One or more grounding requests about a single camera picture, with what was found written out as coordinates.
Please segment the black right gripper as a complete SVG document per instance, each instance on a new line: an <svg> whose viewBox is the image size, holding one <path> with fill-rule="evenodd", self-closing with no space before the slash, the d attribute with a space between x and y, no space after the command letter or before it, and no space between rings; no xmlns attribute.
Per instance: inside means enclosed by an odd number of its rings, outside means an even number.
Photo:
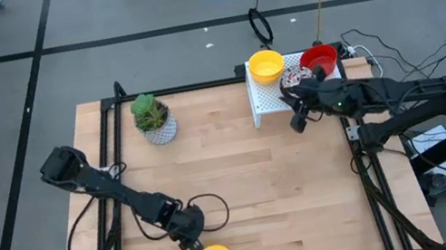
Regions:
<svg viewBox="0 0 446 250"><path fill-rule="evenodd" d="M311 112L321 115L350 116L357 110L354 86L344 79L326 80L326 71L320 64L312 69L314 79L301 81L287 90L280 83L281 101L291 102L294 121L304 123Z"/></svg>

